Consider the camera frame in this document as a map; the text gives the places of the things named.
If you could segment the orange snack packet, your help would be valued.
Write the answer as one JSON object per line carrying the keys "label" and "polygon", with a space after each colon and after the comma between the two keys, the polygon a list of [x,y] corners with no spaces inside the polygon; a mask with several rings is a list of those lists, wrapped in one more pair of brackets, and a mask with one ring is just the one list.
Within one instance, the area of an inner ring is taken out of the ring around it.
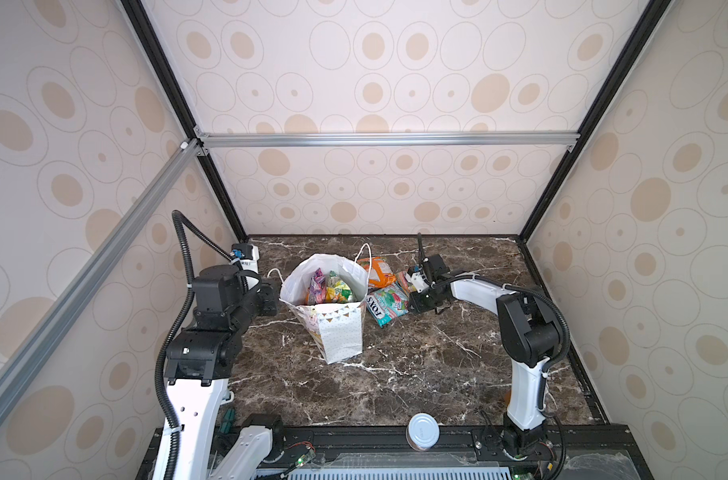
{"label": "orange snack packet", "polygon": [[382,289],[397,281],[390,265],[381,257],[372,258],[367,270],[369,271],[369,287],[371,289]]}

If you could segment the purple snack packet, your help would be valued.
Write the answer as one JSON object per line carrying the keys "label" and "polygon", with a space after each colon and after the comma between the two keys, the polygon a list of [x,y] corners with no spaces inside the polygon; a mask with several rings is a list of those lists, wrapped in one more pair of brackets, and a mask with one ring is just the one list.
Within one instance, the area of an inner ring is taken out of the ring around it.
{"label": "purple snack packet", "polygon": [[318,268],[311,276],[308,294],[307,294],[307,305],[318,305],[327,302],[327,275],[321,268]]}

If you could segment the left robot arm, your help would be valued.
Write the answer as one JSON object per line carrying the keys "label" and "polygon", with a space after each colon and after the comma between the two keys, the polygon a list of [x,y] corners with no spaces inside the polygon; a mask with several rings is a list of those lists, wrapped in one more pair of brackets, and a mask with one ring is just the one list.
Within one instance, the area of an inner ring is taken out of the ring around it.
{"label": "left robot arm", "polygon": [[172,213],[186,297],[160,348],[154,388],[164,414],[156,479],[203,479],[220,406],[243,337],[257,317],[279,310],[280,282],[258,271],[250,243],[224,250],[181,211]]}

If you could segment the pink Fox's candy packet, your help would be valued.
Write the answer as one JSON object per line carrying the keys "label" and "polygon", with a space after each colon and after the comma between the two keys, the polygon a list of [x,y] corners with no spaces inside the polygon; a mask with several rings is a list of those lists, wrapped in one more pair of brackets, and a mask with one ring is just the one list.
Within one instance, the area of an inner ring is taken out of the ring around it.
{"label": "pink Fox's candy packet", "polygon": [[407,271],[401,271],[396,274],[397,282],[400,286],[400,288],[406,293],[410,294],[411,292],[416,291],[416,287],[412,282],[412,277]]}

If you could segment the white paper bag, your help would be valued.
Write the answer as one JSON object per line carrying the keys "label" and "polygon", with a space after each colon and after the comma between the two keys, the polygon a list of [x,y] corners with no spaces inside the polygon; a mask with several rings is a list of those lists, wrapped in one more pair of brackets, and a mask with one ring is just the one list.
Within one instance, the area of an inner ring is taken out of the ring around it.
{"label": "white paper bag", "polygon": [[[314,254],[286,277],[277,268],[270,271],[281,281],[280,301],[305,327],[328,364],[348,360],[363,352],[365,299],[369,291],[371,269],[363,267],[359,263],[361,259],[373,259],[368,243],[362,245],[353,259],[333,254]],[[309,299],[311,282],[320,273],[329,287],[336,280],[342,281],[350,290],[348,298],[313,304]]]}

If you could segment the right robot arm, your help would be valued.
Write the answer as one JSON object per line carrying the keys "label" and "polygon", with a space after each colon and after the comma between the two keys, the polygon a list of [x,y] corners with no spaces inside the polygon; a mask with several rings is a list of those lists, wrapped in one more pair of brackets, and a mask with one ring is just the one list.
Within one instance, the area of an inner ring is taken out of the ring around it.
{"label": "right robot arm", "polygon": [[569,353],[564,314],[539,290],[452,271],[440,255],[425,253],[421,236],[417,242],[418,264],[408,271],[416,288],[409,294],[409,309],[416,314],[439,314],[451,303],[463,301],[497,316],[502,346],[512,361],[511,397],[501,442],[512,458],[528,454],[546,438],[549,371]]}

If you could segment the teal Fox's candy packet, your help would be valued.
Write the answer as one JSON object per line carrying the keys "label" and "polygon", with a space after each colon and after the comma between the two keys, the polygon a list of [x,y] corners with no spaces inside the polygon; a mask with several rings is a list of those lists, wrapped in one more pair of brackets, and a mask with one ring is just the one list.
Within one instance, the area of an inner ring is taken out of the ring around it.
{"label": "teal Fox's candy packet", "polygon": [[409,296],[398,284],[373,291],[366,296],[365,303],[379,327],[409,312]]}

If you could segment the green snack packet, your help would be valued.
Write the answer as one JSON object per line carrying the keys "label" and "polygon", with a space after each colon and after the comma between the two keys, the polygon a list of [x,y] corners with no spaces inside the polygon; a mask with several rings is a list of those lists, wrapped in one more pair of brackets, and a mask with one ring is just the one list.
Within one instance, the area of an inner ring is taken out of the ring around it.
{"label": "green snack packet", "polygon": [[353,298],[350,286],[335,271],[330,271],[326,277],[325,302],[345,304]]}

